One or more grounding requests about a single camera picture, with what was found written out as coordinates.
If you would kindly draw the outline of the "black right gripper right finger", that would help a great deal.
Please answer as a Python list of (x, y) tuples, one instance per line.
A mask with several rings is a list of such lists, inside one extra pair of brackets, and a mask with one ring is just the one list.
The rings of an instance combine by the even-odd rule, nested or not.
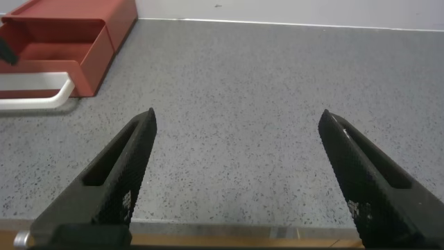
[(366, 248), (443, 247), (443, 202), (346, 119), (324, 110), (318, 132)]

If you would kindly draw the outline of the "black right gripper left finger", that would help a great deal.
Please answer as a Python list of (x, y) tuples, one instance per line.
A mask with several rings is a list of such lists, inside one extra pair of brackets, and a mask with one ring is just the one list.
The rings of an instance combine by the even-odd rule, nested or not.
[(129, 247), (156, 133), (152, 108), (134, 116), (34, 220), (35, 247)]

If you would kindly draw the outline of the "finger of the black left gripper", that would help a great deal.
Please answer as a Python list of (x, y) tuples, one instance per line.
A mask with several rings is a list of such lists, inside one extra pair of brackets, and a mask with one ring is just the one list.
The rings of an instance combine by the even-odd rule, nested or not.
[(16, 65), (18, 63), (17, 45), (9, 37), (1, 36), (1, 60), (9, 65)]

